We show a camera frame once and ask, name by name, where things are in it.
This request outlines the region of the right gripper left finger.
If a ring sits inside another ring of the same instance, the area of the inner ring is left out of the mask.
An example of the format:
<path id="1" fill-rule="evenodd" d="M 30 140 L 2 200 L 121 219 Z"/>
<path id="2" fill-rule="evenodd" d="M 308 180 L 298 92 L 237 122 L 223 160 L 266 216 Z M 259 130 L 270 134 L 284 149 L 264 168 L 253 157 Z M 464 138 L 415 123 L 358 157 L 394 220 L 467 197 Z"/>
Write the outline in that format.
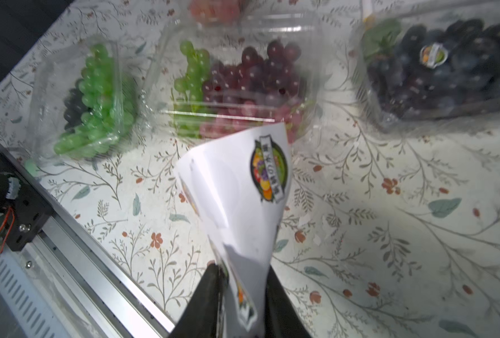
<path id="1" fill-rule="evenodd" d="M 216 264 L 207 267 L 169 338 L 220 337 L 223 274 Z"/>

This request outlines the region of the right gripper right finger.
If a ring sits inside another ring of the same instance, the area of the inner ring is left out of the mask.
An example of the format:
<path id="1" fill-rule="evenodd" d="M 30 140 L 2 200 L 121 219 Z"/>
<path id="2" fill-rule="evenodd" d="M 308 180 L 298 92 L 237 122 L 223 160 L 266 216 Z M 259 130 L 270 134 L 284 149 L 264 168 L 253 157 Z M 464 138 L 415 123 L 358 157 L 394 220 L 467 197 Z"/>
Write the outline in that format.
<path id="1" fill-rule="evenodd" d="M 266 281 L 265 326 L 265 337 L 311 338 L 272 267 Z"/>

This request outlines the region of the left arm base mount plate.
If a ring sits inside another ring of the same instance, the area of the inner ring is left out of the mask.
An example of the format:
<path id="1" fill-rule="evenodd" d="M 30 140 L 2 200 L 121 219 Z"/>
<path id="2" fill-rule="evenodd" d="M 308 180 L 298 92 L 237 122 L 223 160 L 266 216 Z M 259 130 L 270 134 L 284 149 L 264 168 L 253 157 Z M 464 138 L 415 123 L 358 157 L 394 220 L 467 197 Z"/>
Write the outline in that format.
<path id="1" fill-rule="evenodd" d="M 51 205 L 0 152 L 0 254 L 21 251 L 52 214 Z"/>

